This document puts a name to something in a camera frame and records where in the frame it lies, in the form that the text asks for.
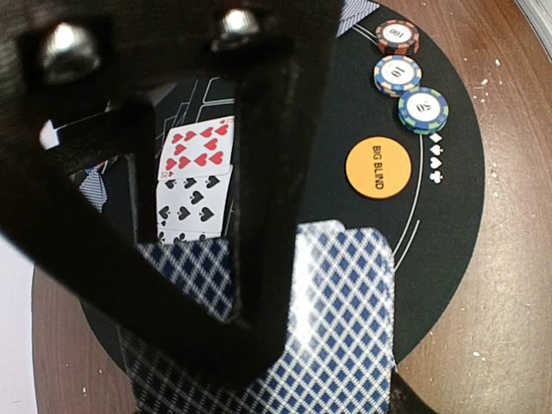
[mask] black poker mat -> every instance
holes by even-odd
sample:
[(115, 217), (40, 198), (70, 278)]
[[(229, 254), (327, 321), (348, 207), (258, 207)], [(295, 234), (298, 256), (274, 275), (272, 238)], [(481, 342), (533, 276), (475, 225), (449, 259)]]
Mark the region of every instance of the black poker mat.
[[(360, 25), (374, 32), (379, 24), (402, 16), (382, 7)], [(397, 115), (397, 99), (373, 84), (373, 68), (382, 58), (360, 31), (337, 41), (322, 121), (310, 163), (298, 221), (336, 218), (347, 228), (375, 227), (395, 251), (395, 356), (403, 360), (430, 331), (461, 282), (471, 259), (484, 203), (485, 158), (470, 96), (453, 65), (421, 32), (413, 59), (423, 69), (423, 86), (448, 100), (450, 117), (438, 143), (407, 131)], [(178, 85), (157, 106), (158, 145), (171, 126), (233, 114), (231, 88), (219, 79), (193, 79)], [(412, 175), (396, 197), (372, 200), (348, 183), (345, 161), (358, 142), (385, 136), (402, 144)], [(438, 145), (442, 154), (431, 149)], [(442, 165), (433, 168), (431, 157)], [(442, 182), (430, 175), (439, 171)], [(132, 235), (126, 163), (105, 175), (109, 200), (104, 214), (129, 238)], [(111, 357), (122, 367), (114, 324), (84, 305), (88, 321)]]

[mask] chip stack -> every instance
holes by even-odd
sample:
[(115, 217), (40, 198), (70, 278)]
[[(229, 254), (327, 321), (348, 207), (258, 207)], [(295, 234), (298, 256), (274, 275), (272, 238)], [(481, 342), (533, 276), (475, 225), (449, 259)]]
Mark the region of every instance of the chip stack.
[(420, 49), (420, 32), (410, 22), (390, 20), (376, 29), (379, 50), (383, 54), (412, 56)]
[(447, 124), (449, 104), (443, 95), (434, 89), (410, 89), (398, 100), (398, 118), (415, 134), (433, 135)]
[(373, 82), (388, 97), (401, 97), (422, 81), (422, 69), (406, 56), (386, 56), (373, 69)]

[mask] wooden table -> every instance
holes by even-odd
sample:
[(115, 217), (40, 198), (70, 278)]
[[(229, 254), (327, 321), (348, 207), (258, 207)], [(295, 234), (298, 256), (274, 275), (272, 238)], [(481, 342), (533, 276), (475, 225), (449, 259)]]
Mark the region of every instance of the wooden table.
[[(399, 372), (441, 413), (549, 413), (552, 64), (513, 0), (383, 3), (452, 60), (474, 97), (487, 166), (471, 265)], [(34, 364), (40, 414), (135, 410), (128, 381), (91, 333), (77, 299), (40, 272)]]

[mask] spade symbol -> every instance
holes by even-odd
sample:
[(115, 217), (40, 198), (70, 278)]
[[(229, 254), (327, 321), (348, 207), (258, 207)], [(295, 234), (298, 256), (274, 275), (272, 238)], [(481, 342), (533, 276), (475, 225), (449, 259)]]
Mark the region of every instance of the spade symbol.
[(184, 184), (184, 188), (190, 188), (196, 183), (197, 183), (197, 181), (195, 179), (187, 179), (185, 184)]
[(211, 175), (205, 184), (207, 184), (207, 188), (213, 188), (215, 185), (220, 183), (221, 180), (215, 177), (214, 175)]
[(195, 205), (195, 204), (199, 203), (201, 200), (203, 200), (204, 196), (201, 195), (201, 192), (194, 191), (192, 193), (190, 199), (191, 199), (191, 203)]
[(205, 222), (209, 221), (213, 216), (214, 216), (213, 212), (211, 210), (209, 210), (207, 207), (203, 207), (201, 209), (200, 220), (202, 222), (205, 223)]
[(163, 207), (161, 209), (161, 211), (159, 212), (159, 215), (161, 216), (161, 218), (164, 218), (165, 220), (167, 218), (169, 218), (169, 214), (171, 214), (171, 211), (169, 210), (169, 206), (166, 205), (165, 207)]
[(180, 210), (179, 210), (179, 220), (180, 221), (184, 220), (189, 215), (190, 215), (190, 211), (188, 211), (188, 209), (186, 209), (186, 207), (180, 207)]

